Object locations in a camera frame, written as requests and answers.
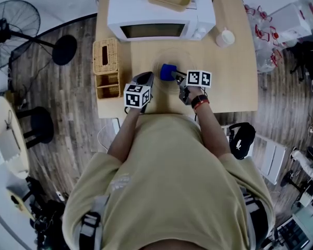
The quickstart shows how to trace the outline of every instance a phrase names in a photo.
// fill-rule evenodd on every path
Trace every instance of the electric fan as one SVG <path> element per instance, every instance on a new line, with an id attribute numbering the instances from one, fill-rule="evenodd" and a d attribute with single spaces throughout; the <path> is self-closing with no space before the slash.
<path id="1" fill-rule="evenodd" d="M 32 43 L 39 43 L 52 47 L 52 59 L 57 65 L 69 63 L 75 55 L 77 41 L 71 35 L 61 37 L 55 44 L 41 41 L 37 35 L 41 24 L 40 14 L 28 2 L 9 0 L 0 3 L 0 68 L 9 63 L 12 51 L 21 44 L 20 51 L 12 55 L 14 61 Z"/>

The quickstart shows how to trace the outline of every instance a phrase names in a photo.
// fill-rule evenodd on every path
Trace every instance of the microwave knob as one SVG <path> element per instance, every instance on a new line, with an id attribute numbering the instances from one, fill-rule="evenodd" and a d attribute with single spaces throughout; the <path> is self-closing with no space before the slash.
<path id="1" fill-rule="evenodd" d="M 207 31 L 206 31 L 205 28 L 199 28 L 199 29 L 198 29 L 198 32 L 199 32 L 199 33 L 206 34 Z"/>
<path id="2" fill-rule="evenodd" d="M 195 32 L 194 38 L 195 39 L 202 39 L 202 35 L 199 32 Z"/>

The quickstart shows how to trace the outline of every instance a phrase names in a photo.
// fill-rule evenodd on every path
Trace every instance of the white mug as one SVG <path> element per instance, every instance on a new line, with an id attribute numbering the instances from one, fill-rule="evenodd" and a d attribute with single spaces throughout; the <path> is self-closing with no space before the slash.
<path id="1" fill-rule="evenodd" d="M 225 48 L 235 42 L 234 34 L 229 30 L 222 31 L 216 38 L 216 43 L 219 47 Z"/>

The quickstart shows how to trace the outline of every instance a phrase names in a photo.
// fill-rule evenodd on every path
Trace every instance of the beige t-shirt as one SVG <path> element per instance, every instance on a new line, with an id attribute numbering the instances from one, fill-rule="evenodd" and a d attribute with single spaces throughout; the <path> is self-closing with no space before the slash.
<path id="1" fill-rule="evenodd" d="M 239 185 L 269 208 L 267 187 L 250 158 L 217 159 L 203 145 L 195 123 L 178 115 L 143 116 L 124 164 L 96 154 L 67 202 L 64 238 L 73 232 L 94 198 L 110 194 L 102 216 L 102 249 L 138 250 L 178 239 L 205 249 L 247 249 L 246 206 Z"/>

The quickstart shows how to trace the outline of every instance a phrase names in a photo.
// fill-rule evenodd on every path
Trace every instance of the blue object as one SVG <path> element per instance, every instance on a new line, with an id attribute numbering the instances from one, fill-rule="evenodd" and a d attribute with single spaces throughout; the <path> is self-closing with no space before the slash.
<path id="1" fill-rule="evenodd" d="M 160 79 L 163 81 L 175 81 L 172 72 L 177 71 L 175 65 L 163 64 L 160 71 Z"/>

